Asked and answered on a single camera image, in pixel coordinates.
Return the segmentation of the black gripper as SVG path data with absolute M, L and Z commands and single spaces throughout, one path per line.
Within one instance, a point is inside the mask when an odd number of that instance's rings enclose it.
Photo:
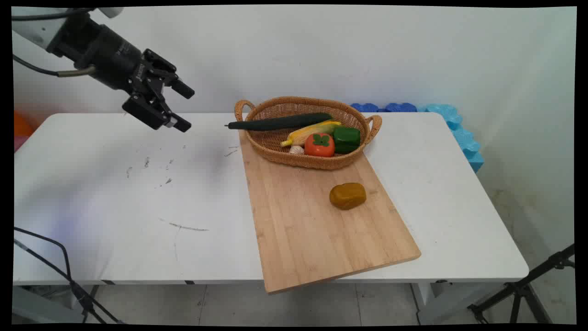
M 154 130 L 162 126 L 187 132 L 192 124 L 168 106 L 163 89 L 172 90 L 189 100 L 195 92 L 179 77 L 177 67 L 149 48 L 144 52 L 106 25 L 97 25 L 90 43 L 90 77 L 112 90 L 129 93 L 122 109 Z

